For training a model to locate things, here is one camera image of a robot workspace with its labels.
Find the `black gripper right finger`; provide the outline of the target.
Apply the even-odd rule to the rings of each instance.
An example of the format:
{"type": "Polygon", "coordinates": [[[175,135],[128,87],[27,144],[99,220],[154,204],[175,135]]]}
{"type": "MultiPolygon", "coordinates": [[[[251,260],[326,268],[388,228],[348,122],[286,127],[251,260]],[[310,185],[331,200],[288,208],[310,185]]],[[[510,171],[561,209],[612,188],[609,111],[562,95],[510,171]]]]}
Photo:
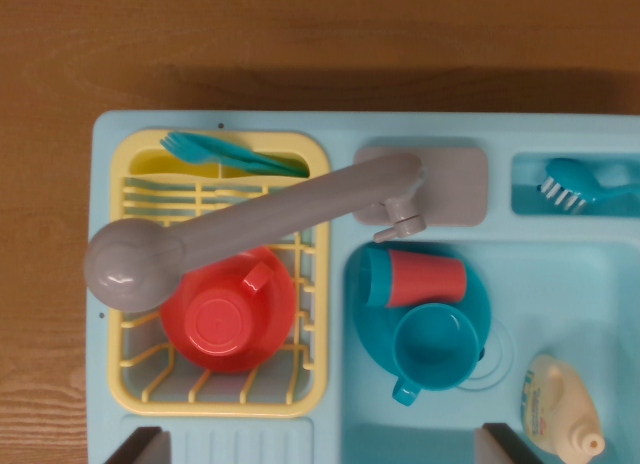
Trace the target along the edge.
{"type": "Polygon", "coordinates": [[[474,432],[475,464],[542,464],[506,423],[485,423],[474,432]]]}

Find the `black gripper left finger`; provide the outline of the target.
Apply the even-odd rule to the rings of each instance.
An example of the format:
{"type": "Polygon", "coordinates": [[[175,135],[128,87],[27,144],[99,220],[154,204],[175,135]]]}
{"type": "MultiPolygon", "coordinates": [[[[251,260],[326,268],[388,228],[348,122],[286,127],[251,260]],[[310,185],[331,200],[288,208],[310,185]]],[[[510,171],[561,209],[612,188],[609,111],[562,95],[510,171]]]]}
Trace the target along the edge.
{"type": "Polygon", "coordinates": [[[170,464],[171,434],[161,427],[138,427],[105,464],[170,464]]]}

